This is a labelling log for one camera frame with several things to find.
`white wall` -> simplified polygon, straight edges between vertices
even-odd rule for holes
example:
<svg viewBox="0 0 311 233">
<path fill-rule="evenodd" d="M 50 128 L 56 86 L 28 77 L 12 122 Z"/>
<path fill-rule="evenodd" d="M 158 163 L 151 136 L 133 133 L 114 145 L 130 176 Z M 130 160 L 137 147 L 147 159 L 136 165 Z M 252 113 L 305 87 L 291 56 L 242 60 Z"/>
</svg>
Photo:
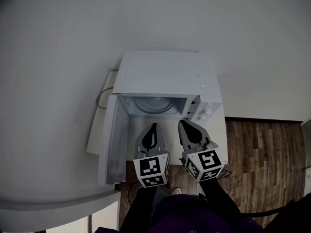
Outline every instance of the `white wall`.
<svg viewBox="0 0 311 233">
<path fill-rule="evenodd" d="M 6 0 L 0 8 L 0 197 L 102 192 L 84 153 L 94 100 L 127 50 L 217 63 L 225 115 L 305 120 L 311 0 Z"/>
<path fill-rule="evenodd" d="M 119 229 L 120 201 L 114 202 L 108 207 L 92 214 L 92 232 L 98 227 L 118 230 Z"/>
<path fill-rule="evenodd" d="M 47 233 L 87 233 L 87 217 L 47 230 Z"/>
</svg>

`white microwave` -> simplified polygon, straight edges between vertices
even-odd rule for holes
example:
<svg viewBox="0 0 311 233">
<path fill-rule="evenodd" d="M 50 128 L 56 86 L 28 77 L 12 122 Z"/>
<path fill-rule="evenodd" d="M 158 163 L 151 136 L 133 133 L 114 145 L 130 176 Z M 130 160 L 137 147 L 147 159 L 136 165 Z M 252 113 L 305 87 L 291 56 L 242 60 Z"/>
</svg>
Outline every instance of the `white microwave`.
<svg viewBox="0 0 311 233">
<path fill-rule="evenodd" d="M 125 180 L 130 117 L 208 120 L 222 104 L 208 54 L 125 53 L 109 96 L 100 143 L 98 184 Z"/>
</svg>

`person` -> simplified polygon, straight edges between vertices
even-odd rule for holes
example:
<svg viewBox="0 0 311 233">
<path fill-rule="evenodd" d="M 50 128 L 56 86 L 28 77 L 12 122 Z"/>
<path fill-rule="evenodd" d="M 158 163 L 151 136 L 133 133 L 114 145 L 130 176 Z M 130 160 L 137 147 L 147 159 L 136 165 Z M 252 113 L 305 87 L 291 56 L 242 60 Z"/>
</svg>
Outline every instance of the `person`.
<svg viewBox="0 0 311 233">
<path fill-rule="evenodd" d="M 120 228 L 123 233 L 256 233 L 262 227 L 239 217 L 216 178 L 200 182 L 203 195 L 170 196 L 164 186 L 140 188 Z M 96 233 L 117 232 L 99 227 Z"/>
</svg>

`black sleeve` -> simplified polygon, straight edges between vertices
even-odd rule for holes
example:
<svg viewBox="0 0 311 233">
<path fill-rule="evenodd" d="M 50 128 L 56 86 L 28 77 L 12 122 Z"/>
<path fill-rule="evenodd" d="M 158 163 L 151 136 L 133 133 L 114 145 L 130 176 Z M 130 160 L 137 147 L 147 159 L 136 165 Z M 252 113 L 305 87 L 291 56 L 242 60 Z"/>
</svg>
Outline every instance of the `black sleeve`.
<svg viewBox="0 0 311 233">
<path fill-rule="evenodd" d="M 289 203 L 265 228 L 264 232 L 311 232 L 311 193 Z"/>
<path fill-rule="evenodd" d="M 209 206 L 223 218 L 239 213 L 239 209 L 231 197 L 219 185 L 216 178 L 200 182 Z"/>
<path fill-rule="evenodd" d="M 142 233 L 148 231 L 156 189 L 157 186 L 138 190 L 133 204 L 125 216 L 120 232 Z"/>
</svg>

